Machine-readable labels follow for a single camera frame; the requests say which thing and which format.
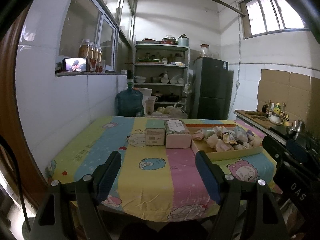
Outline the kitchen counter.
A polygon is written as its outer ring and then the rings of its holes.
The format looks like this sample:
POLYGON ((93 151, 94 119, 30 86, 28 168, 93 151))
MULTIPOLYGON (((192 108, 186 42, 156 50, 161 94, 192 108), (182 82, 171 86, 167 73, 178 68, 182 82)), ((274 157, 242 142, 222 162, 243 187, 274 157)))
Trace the kitchen counter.
POLYGON ((289 151, 297 162, 319 169, 319 141, 306 132, 305 127, 296 130, 281 122, 271 121, 267 114, 259 111, 244 111, 236 109, 236 117, 255 126, 266 135, 278 141, 289 151))

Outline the blue water jug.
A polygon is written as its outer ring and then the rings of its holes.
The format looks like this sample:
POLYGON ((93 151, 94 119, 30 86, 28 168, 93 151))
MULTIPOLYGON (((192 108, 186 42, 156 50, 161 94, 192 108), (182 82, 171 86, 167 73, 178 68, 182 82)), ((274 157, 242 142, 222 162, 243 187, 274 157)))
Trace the blue water jug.
POLYGON ((131 70, 126 74, 127 89, 116 96, 117 116, 142 117, 144 115, 143 93, 134 89, 134 80, 131 70))

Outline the white floral scrunchie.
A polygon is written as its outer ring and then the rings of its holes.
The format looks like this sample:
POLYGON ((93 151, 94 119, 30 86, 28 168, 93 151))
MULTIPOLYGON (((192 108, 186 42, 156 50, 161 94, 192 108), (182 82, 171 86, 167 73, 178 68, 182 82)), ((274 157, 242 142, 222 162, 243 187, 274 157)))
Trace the white floral scrunchie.
POLYGON ((242 142, 240 144, 234 145, 233 148, 235 150, 247 150, 247 149, 252 148, 252 146, 249 144, 249 142, 242 142))

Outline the green tissue packet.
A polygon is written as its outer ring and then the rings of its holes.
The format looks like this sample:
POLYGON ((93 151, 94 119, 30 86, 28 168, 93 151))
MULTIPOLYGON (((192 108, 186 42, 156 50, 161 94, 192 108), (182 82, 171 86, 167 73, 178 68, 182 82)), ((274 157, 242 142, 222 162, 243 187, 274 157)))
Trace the green tissue packet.
POLYGON ((205 138, 211 137, 212 135, 215 134, 215 131, 213 128, 202 128, 201 131, 205 138))

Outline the leopard print scrunchie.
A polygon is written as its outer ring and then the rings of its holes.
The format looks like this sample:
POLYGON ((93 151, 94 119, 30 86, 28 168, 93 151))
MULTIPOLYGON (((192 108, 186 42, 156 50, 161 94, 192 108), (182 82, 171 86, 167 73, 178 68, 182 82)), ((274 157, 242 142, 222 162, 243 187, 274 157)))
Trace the leopard print scrunchie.
POLYGON ((237 140, 235 139, 235 137, 233 136, 232 133, 224 133, 222 136, 223 142, 226 144, 230 144, 230 145, 236 145, 237 144, 237 140))

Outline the white bowl on counter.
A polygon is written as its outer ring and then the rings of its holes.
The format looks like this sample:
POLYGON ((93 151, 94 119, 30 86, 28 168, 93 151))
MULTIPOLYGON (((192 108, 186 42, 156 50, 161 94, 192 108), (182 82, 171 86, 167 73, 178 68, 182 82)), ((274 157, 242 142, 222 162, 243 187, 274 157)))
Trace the white bowl on counter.
POLYGON ((283 123, 281 116, 279 116, 277 114, 273 114, 273 113, 270 114, 268 116, 268 119, 272 124, 275 124, 275 125, 282 125, 282 123, 283 123))

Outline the red lidded pot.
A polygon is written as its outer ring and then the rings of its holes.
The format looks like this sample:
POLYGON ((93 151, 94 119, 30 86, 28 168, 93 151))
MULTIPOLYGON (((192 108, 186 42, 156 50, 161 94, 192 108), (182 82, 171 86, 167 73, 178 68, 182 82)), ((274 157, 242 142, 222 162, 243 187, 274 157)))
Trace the red lidded pot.
POLYGON ((166 37, 162 38, 161 44, 176 44, 176 39, 171 35, 167 35, 166 37))

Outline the yellow oil bottle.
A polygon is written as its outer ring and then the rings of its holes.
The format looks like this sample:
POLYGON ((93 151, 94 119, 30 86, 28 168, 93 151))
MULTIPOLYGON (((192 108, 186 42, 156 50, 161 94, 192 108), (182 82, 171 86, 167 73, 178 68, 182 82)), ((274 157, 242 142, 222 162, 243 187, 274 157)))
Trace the yellow oil bottle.
POLYGON ((273 113, 279 115, 280 112, 281 112, 281 106, 280 106, 280 103, 277 102, 273 108, 273 113))

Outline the metal kettle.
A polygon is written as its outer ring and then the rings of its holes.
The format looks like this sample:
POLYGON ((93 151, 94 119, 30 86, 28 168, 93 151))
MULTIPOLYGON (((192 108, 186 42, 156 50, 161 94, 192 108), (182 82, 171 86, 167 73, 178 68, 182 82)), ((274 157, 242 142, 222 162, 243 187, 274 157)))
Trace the metal kettle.
POLYGON ((306 129, 305 121, 302 119, 295 120, 291 126, 286 127, 287 136, 290 139, 297 139, 306 129))

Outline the blue white wipes packet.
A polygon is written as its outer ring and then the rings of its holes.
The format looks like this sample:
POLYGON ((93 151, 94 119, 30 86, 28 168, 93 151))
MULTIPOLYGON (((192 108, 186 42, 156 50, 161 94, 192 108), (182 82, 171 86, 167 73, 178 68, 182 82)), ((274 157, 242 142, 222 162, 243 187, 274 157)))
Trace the blue white wipes packet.
POLYGON ((237 141, 249 142, 249 138, 247 136, 247 133, 242 127, 235 126, 234 131, 235 131, 235 135, 236 135, 236 140, 237 141))

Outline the phone showing video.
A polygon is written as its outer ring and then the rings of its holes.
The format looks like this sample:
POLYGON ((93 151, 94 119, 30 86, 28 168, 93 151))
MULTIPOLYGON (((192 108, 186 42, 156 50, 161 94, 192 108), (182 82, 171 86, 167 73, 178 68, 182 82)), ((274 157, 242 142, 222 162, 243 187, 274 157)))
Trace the phone showing video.
POLYGON ((63 64, 63 70, 67 72, 88 72, 89 71, 88 59, 86 59, 85 57, 64 58, 62 64, 63 64))

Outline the metal storage shelf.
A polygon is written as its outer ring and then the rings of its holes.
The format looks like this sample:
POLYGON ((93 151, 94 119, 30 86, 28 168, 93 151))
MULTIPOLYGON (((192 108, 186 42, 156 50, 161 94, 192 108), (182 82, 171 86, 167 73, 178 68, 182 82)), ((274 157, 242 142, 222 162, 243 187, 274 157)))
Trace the metal storage shelf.
POLYGON ((187 109, 190 48, 178 43, 142 40, 135 44, 132 71, 137 88, 151 89, 154 109, 187 109))

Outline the sliding glass window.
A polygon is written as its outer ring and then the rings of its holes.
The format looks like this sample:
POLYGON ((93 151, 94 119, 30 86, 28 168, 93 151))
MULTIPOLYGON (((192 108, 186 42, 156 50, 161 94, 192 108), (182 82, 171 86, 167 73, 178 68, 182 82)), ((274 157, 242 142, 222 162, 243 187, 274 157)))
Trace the sliding glass window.
POLYGON ((62 27, 58 58, 78 57, 83 39, 90 39, 103 50, 100 69, 116 70, 119 27, 97 0, 71 0, 62 27))

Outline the orange cardboard tray box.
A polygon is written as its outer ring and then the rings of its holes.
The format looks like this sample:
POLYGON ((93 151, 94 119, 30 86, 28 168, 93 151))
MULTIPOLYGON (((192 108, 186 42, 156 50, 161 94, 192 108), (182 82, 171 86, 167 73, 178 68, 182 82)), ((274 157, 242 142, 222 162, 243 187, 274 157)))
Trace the orange cardboard tray box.
POLYGON ((262 139, 237 124, 187 124, 194 154, 211 161, 240 159, 263 152, 262 139))

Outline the white plastic bag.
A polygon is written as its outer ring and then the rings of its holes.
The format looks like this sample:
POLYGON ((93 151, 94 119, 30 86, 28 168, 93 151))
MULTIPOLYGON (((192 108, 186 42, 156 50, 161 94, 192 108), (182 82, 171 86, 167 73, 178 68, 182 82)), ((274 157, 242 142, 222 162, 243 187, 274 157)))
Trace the white plastic bag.
POLYGON ((158 112, 167 115, 170 118, 178 118, 178 119, 187 119, 188 115, 181 107, 176 107, 176 104, 173 106, 167 107, 158 107, 158 112))

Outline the green tissue box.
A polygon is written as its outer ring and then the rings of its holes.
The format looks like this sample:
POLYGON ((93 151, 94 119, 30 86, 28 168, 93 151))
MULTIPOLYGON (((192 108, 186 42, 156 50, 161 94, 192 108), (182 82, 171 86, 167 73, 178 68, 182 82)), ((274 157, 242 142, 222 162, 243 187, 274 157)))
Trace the green tissue box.
POLYGON ((150 119, 145 127, 145 143, 148 146, 164 146, 165 124, 163 120, 150 119))

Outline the glass jar on fridge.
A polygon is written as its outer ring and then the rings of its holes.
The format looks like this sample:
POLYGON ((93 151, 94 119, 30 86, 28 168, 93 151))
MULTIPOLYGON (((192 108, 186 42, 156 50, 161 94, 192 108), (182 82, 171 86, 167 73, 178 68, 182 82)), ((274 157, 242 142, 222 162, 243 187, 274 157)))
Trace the glass jar on fridge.
POLYGON ((209 45, 208 44, 201 44, 201 57, 210 57, 209 45))

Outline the upper barred window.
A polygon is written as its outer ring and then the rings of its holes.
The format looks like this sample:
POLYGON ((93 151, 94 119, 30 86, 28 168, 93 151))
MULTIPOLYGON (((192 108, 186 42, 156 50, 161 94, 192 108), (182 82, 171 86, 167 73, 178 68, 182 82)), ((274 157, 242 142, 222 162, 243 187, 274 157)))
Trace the upper barred window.
POLYGON ((243 0, 239 3, 244 38, 289 31, 308 31, 300 15, 285 0, 243 0))

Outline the purple soft toy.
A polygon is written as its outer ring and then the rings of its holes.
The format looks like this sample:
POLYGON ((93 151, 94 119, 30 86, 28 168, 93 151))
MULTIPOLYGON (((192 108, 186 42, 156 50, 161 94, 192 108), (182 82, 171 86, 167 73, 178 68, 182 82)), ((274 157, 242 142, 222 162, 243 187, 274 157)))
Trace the purple soft toy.
POLYGON ((247 134, 247 137, 248 137, 249 141, 254 140, 255 135, 253 134, 253 132, 250 129, 247 130, 246 134, 247 134))

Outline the teal pot on shelf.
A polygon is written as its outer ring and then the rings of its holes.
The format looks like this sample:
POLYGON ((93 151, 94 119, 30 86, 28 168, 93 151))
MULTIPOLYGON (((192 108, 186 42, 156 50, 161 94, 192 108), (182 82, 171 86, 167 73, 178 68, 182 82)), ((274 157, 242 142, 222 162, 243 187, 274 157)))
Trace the teal pot on shelf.
POLYGON ((189 38, 183 34, 178 38, 178 45, 182 47, 189 47, 189 38))

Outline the brown cardboard sheet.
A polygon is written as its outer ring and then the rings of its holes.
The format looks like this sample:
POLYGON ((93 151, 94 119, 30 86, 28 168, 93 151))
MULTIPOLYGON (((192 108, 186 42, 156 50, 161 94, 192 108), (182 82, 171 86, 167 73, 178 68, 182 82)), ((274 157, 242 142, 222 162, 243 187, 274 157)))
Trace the brown cardboard sheet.
POLYGON ((258 86, 258 110, 265 103, 285 104, 289 121, 302 119, 308 131, 319 136, 319 79, 316 77, 263 69, 258 86))

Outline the floral tissue box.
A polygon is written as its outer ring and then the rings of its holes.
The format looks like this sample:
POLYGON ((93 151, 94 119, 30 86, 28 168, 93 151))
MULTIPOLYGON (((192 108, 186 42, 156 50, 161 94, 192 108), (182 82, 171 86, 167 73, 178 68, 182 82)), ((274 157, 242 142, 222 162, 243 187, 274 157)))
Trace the floral tissue box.
POLYGON ((190 148, 192 136, 183 121, 170 119, 165 120, 164 124, 166 148, 190 148))

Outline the colourful striped cartoon tablecloth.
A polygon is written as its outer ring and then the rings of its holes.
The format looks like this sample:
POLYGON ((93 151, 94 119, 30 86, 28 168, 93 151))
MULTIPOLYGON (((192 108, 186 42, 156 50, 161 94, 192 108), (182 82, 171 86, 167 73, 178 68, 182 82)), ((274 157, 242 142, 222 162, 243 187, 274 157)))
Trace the colourful striped cartoon tablecloth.
POLYGON ((45 169, 48 180, 70 183, 92 174, 113 151, 121 168, 102 204, 153 222, 181 222, 216 215, 195 165, 194 148, 145 143, 147 118, 104 116, 79 133, 45 169))

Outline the amber glass jar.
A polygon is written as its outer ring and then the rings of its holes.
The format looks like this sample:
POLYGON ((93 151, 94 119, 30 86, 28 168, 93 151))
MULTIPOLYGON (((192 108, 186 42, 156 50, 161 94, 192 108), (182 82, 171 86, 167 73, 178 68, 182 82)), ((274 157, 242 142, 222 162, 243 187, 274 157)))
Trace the amber glass jar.
POLYGON ((93 51, 93 72, 95 72, 97 63, 99 59, 99 47, 97 44, 94 45, 94 51, 93 51))
POLYGON ((78 57, 88 58, 90 49, 90 39, 83 39, 79 47, 78 57))
POLYGON ((93 54, 94 54, 94 43, 92 41, 89 42, 89 52, 88 52, 88 62, 90 67, 90 72, 93 69, 93 54))
POLYGON ((100 72, 100 67, 101 67, 101 61, 102 61, 102 54, 103 54, 103 50, 101 47, 98 48, 98 61, 97 61, 97 72, 100 72))

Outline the black refrigerator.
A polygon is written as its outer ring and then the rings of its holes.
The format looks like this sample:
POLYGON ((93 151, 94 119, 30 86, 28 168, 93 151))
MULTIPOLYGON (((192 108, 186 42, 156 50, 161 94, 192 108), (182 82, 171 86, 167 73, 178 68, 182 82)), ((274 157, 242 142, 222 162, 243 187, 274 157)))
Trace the black refrigerator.
POLYGON ((193 119, 226 120, 232 92, 233 72, 226 61, 199 57, 194 62, 193 119))

